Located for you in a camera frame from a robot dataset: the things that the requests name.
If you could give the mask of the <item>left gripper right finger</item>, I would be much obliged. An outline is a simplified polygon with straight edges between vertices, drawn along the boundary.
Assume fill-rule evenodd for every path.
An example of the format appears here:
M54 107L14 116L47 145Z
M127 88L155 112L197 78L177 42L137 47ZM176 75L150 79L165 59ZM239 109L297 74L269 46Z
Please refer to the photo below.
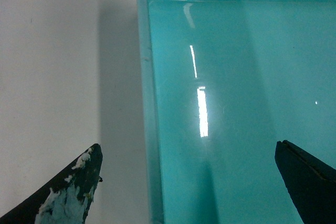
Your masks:
M335 169L287 140L275 162L303 223L335 223Z

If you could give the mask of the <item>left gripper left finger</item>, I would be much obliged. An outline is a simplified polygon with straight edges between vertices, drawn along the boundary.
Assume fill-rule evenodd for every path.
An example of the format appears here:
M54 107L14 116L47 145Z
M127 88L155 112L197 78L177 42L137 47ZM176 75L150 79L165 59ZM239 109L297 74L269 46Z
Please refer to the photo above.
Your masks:
M85 223L102 164L93 144L35 193L1 217L1 223Z

